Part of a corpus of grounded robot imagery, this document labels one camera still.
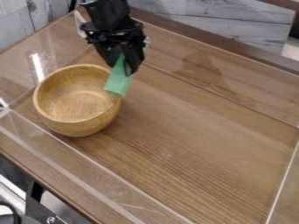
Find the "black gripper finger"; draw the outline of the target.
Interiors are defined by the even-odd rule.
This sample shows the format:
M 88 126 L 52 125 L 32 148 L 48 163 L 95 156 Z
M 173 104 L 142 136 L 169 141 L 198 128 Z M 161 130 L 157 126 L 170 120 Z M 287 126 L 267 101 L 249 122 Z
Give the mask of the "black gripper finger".
M 145 59 L 145 48 L 141 45 L 123 45 L 126 75 L 131 76 L 141 67 Z
M 97 43 L 95 48 L 107 65 L 114 67 L 122 58 L 122 45 Z

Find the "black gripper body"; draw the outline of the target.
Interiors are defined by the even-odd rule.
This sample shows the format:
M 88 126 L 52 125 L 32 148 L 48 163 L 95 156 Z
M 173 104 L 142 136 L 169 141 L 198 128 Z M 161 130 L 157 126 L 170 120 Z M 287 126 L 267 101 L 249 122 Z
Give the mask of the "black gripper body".
M 133 18 L 126 19 L 114 30 L 101 30 L 92 22 L 83 23 L 79 29 L 84 32 L 90 44 L 109 46 L 129 44 L 141 48 L 149 46 L 145 24 Z

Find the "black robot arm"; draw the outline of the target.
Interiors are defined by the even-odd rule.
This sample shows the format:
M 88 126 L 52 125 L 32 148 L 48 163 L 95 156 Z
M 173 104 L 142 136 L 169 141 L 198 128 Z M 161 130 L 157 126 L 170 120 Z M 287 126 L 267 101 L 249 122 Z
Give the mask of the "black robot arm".
M 131 18 L 127 0 L 82 0 L 90 21 L 79 28 L 99 55 L 114 67 L 125 56 L 126 76 L 131 76 L 146 60 L 145 24 Z

